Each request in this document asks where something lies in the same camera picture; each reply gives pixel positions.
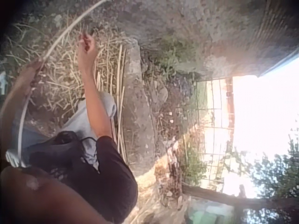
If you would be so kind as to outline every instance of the large stone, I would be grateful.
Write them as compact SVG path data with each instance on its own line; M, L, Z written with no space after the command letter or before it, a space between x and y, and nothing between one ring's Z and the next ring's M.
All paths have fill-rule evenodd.
M126 45L123 125L129 166L135 176L148 172L155 162L155 133L142 82L140 50L135 39Z

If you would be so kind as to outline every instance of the black bag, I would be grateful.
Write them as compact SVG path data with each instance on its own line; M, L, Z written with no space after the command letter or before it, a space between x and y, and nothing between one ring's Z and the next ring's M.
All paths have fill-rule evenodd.
M73 131L63 131L46 142L28 147L29 164L50 172L53 168L69 168L74 160L84 157L84 147Z

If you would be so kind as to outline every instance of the leg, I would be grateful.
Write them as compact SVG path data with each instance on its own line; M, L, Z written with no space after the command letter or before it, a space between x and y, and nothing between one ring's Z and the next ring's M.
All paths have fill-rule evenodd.
M110 118L113 118L116 113L116 104L113 97L107 92L100 92L100 98L104 104L107 115ZM78 110L62 127L61 131L74 131L79 139L83 139L86 137L92 137L96 139L96 136L89 124L85 100L79 103ZM96 166L97 159L95 156L95 142L91 139L87 139L83 142L83 145L85 148L86 160L88 161L88 163Z
M6 152L6 160L13 166L19 166L18 158L18 135L19 135L19 122L21 116L16 116L12 127L12 142L10 149ZM22 135L22 158L26 154L26 148L38 143L42 143L48 139L47 136L41 134L37 129L24 125ZM23 160L21 162L23 167L28 166Z

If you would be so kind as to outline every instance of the white flexible stick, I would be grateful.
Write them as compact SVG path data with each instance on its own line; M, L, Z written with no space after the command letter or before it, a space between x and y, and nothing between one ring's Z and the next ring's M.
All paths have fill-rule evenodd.
M30 90L30 93L28 94L26 101L25 101L25 105L22 111L22 115L21 115L21 121L20 121L20 127L19 127L19 133L18 133L18 158L19 158L19 167L22 166L22 137L23 137L23 127L24 127L24 121L25 121L25 115L26 115L26 111L27 111L27 107L28 107L28 103L30 100L30 96L31 96L32 90Z
M85 12L83 12L69 27L67 27L65 29L65 31L57 38L57 40L53 43L53 45L51 46L51 48L48 50L48 52L46 53L46 55L43 57L43 61L46 61L48 59L48 57L50 56L50 54L52 53L52 51L54 50L54 48L59 44L59 42L61 41L61 39L68 33L71 31L71 29L74 28L74 26L76 26L87 14L89 14L92 10L94 10L96 7L100 6L101 4L107 2L109 0L101 0L99 2L97 2L96 4L94 4L92 7L90 7L88 10L86 10ZM20 120L20 127L19 127L19 134L18 134L18 158L19 158L19 166L21 166L21 152L22 152L22 135L23 135L23 127L24 127L24 121L25 121L25 115L26 115L26 111L27 111L27 107L28 107L28 103L31 97L31 93L32 90L30 91L30 93L28 94L26 101L25 101L25 105L22 111L22 115L21 115L21 120Z
M86 10L85 12L83 12L82 15L80 15L71 25L69 25L69 27L66 28L65 31L57 38L57 40L54 42L54 44L48 50L48 52L43 57L43 59L46 60L50 56L50 54L52 53L52 51L54 50L54 48L59 44L59 42L61 41L61 39L68 32L70 32L71 29L73 29L74 26L76 26L87 14L89 14L92 10L94 10L96 7L100 6L101 4L105 3L106 1L109 1L109 0L101 0L101 1L99 1L97 3L95 3L93 6L91 6L88 10Z

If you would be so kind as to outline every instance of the sky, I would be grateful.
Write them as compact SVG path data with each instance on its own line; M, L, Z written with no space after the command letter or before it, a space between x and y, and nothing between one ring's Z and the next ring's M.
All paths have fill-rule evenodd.
M270 159L286 154L290 129L299 114L299 58L259 78L234 77L234 104L238 151L251 152L247 159L252 161L263 152ZM225 180L224 193L237 191L232 190L232 182L243 183L247 197L256 197L257 188L250 180L234 175Z

